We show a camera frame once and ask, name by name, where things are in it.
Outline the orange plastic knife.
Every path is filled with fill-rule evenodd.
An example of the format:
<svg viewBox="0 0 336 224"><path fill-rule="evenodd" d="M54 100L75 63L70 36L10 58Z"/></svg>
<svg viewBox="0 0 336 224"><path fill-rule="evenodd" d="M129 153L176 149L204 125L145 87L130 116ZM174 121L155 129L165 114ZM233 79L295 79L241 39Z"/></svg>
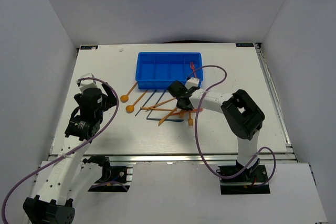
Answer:
<svg viewBox="0 0 336 224"><path fill-rule="evenodd" d="M160 126L167 118L169 118L175 111L177 110L177 107L175 107L174 109L172 109L166 116L164 116L163 118L161 118L158 122L158 126Z"/></svg>

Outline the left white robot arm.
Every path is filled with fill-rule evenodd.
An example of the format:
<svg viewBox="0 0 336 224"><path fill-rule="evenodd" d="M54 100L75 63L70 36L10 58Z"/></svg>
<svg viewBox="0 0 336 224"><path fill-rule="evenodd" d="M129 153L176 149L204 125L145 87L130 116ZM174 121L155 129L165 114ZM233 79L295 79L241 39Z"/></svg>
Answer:
<svg viewBox="0 0 336 224"><path fill-rule="evenodd" d="M103 114L118 108L118 96L106 82L96 85L94 77L77 80L80 93L74 96L78 106L73 110L65 130L63 146L58 157L48 163L51 172L34 197L28 197L23 210L31 223L72 223L75 199L98 180L110 178L111 168L102 157L88 161L82 174L75 172L92 141L106 128L101 127Z"/></svg>

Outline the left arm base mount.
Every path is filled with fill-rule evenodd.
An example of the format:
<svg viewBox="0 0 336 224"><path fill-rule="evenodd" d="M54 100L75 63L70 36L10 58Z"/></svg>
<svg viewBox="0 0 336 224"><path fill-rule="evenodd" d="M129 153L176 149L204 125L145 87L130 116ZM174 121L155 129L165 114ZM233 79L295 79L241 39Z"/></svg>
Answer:
<svg viewBox="0 0 336 224"><path fill-rule="evenodd" d="M132 168L112 165L106 156L96 155L85 161L100 167L100 178L90 187L90 192L126 193L130 187Z"/></svg>

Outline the red-orange plastic fork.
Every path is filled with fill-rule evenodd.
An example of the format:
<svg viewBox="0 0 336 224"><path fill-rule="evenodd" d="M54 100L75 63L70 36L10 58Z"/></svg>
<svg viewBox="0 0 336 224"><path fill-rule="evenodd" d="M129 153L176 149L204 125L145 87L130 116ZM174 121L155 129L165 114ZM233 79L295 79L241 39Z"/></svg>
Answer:
<svg viewBox="0 0 336 224"><path fill-rule="evenodd" d="M200 73L202 72L202 70L197 68L193 61L190 62L190 69L192 71L192 73L190 74L190 77L198 78L198 79L201 77Z"/></svg>

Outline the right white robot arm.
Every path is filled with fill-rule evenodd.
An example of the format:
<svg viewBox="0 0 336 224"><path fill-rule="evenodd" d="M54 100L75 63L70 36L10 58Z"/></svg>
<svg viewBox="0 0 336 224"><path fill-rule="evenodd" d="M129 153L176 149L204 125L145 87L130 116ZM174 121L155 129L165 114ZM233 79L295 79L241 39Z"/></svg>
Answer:
<svg viewBox="0 0 336 224"><path fill-rule="evenodd" d="M236 159L237 173L220 175L222 179L239 177L250 181L256 175L259 165L257 143L265 115L245 90L239 89L233 94L225 94L204 90L198 86L186 87L179 81L168 86L167 91L177 99L177 108L198 113L206 109L224 115L229 128L237 136L238 156Z"/></svg>

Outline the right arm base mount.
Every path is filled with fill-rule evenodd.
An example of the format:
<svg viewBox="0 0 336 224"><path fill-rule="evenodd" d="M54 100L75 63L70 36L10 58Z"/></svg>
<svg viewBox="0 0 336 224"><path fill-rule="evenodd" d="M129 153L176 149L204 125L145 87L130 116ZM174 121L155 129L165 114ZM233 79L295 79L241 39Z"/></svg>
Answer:
<svg viewBox="0 0 336 224"><path fill-rule="evenodd" d="M270 194L265 165L259 165L249 178L244 173L232 179L220 179L222 195Z"/></svg>

